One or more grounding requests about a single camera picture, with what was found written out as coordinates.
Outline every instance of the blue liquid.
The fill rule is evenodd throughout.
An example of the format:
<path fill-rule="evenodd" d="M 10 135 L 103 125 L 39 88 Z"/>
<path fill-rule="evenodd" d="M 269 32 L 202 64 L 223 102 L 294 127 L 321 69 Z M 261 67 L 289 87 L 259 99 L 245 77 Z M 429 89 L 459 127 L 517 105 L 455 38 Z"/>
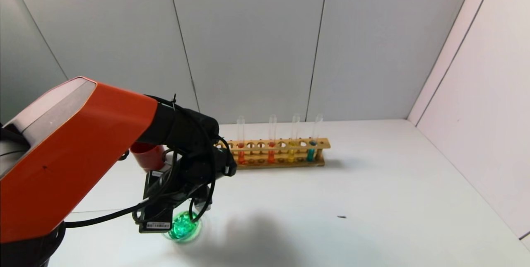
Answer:
<path fill-rule="evenodd" d="M 312 146 L 316 146 L 316 141 L 311 141 L 309 143 Z M 313 161 L 314 158 L 315 158 L 315 150 L 314 149 L 307 150 L 307 158 L 306 158 L 306 160 L 307 161 Z"/>

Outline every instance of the green liquid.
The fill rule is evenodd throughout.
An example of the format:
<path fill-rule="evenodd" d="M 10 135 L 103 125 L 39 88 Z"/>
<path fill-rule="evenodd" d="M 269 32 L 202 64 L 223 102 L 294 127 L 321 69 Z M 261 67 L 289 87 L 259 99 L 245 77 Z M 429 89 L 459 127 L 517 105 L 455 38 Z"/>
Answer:
<path fill-rule="evenodd" d="M 199 234 L 200 220 L 192 222 L 188 211 L 182 211 L 173 218 L 173 227 L 167 235 L 176 242 L 186 242 L 194 239 Z"/>

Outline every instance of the red liquid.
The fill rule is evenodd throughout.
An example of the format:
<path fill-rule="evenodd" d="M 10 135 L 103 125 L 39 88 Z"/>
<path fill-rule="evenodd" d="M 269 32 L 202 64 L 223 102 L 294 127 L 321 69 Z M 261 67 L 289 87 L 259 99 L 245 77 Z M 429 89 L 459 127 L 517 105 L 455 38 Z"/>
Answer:
<path fill-rule="evenodd" d="M 243 148 L 245 147 L 245 144 L 244 143 L 239 143 L 237 144 L 237 146 L 239 148 Z M 240 151 L 237 155 L 237 163 L 240 164 L 240 165 L 244 165 L 245 164 L 245 152 L 243 151 Z"/>
<path fill-rule="evenodd" d="M 276 146 L 276 143 L 274 142 L 269 142 L 269 147 L 274 147 Z M 275 151 L 274 150 L 269 150 L 269 158 L 267 159 L 269 161 L 269 163 L 271 164 L 274 164 L 274 153 Z"/>

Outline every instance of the white table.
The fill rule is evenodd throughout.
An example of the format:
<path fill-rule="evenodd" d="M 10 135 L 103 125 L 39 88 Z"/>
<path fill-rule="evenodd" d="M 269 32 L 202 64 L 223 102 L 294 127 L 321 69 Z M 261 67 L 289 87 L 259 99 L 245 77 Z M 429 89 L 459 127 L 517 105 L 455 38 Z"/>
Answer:
<path fill-rule="evenodd" d="M 301 127 L 309 136 L 311 124 Z M 235 139 L 235 130 L 222 125 L 221 134 Z M 530 266 L 523 243 L 409 122 L 325 122 L 321 133 L 332 146 L 325 167 L 219 180 L 206 227 L 191 244 L 140 234 L 126 215 L 67 229 L 50 267 Z M 279 124 L 278 136 L 288 134 L 289 124 Z M 246 126 L 248 139 L 266 135 L 267 124 Z M 136 204 L 143 180 L 134 160 L 118 163 L 77 211 Z"/>

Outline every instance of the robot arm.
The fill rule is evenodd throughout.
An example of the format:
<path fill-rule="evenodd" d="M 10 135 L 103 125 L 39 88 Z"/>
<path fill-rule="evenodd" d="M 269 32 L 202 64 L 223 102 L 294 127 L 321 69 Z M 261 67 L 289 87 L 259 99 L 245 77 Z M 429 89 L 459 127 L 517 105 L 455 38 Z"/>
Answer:
<path fill-rule="evenodd" d="M 222 140 L 218 133 L 215 119 L 174 101 L 86 78 L 48 91 L 2 128 L 2 265 L 44 264 L 65 227 L 132 212 L 140 233 L 160 233 L 170 229 L 172 209 L 190 198 L 201 206 L 200 218 L 211 203 L 215 180 L 236 171 L 231 152 L 214 147 Z M 146 175 L 142 203 L 65 224 L 64 218 L 136 141 L 164 144 L 182 158 L 176 161 L 175 154 L 171 169 L 161 176 Z"/>

